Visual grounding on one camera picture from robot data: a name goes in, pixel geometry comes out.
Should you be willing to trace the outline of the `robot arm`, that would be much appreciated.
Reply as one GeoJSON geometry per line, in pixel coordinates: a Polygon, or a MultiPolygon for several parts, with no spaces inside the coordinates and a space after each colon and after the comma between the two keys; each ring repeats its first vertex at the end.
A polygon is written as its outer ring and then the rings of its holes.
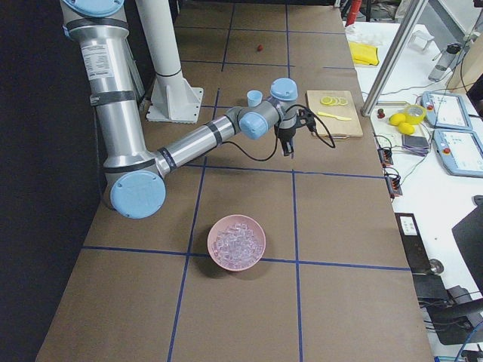
{"type": "MultiPolygon", "coordinates": [[[[64,32],[81,48],[91,106],[107,150],[103,170],[110,203],[122,216],[142,219],[156,213],[165,201],[166,175],[238,133],[256,140],[277,130],[285,154],[291,153],[298,89],[289,78],[274,80],[269,97],[257,105],[231,108],[168,146],[149,151],[140,123],[123,2],[63,1],[60,6],[64,32]]],[[[196,121],[203,90],[192,87],[183,76],[170,5],[138,1],[136,6],[155,69],[152,119],[196,121]]]]}

